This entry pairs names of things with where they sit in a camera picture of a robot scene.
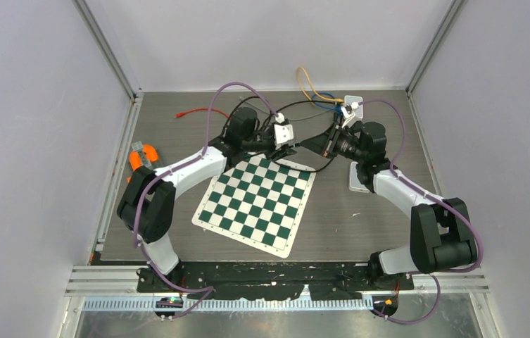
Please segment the white switch box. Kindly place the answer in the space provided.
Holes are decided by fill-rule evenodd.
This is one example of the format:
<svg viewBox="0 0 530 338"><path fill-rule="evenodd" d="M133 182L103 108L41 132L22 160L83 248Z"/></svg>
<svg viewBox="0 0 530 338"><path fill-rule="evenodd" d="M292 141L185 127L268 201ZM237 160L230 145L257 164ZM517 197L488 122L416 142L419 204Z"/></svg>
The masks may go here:
<svg viewBox="0 0 530 338"><path fill-rule="evenodd" d="M369 193L369 189L366 188L366 186L358 179L357 164L358 163L355 161L351 162L350 164L348 174L348 189L352 192Z"/></svg>
<svg viewBox="0 0 530 338"><path fill-rule="evenodd" d="M345 95L343 101L345 105L351 107L351 112L354 113L357 119L362 120L364 118L364 110L362 107L364 100L361 96Z"/></svg>

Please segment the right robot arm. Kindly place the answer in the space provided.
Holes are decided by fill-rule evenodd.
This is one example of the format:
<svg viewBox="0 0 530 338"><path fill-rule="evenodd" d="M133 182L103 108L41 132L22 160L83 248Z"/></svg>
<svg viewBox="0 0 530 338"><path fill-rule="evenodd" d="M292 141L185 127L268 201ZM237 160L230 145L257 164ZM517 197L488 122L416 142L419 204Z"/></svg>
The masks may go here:
<svg viewBox="0 0 530 338"><path fill-rule="evenodd" d="M473 268L480 250L465 202L444 199L406 178L387 158L386 143L386 129L376 122L354 127L333 124L301 142L303 148L325 158L343 156L354 161L358 182L397 206L410 221L407 245L370 256L370 284L386 289L400 274L460 273Z"/></svg>

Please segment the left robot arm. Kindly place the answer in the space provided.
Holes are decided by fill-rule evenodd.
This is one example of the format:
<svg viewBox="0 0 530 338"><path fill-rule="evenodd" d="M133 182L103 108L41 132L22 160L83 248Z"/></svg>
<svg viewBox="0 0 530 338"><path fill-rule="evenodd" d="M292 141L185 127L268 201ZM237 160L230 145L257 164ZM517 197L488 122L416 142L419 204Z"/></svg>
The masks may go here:
<svg viewBox="0 0 530 338"><path fill-rule="evenodd" d="M176 200L197 184L220 175L251 153L268 159L288 156L295 142L292 124L278 113L269 125L258 122L256 111L243 107L229 117L222 134L196 154L167 167L137 168L128 182L116 214L132 231L134 245L141 249L156 272L155 282L167 292L182 282L169 229Z"/></svg>

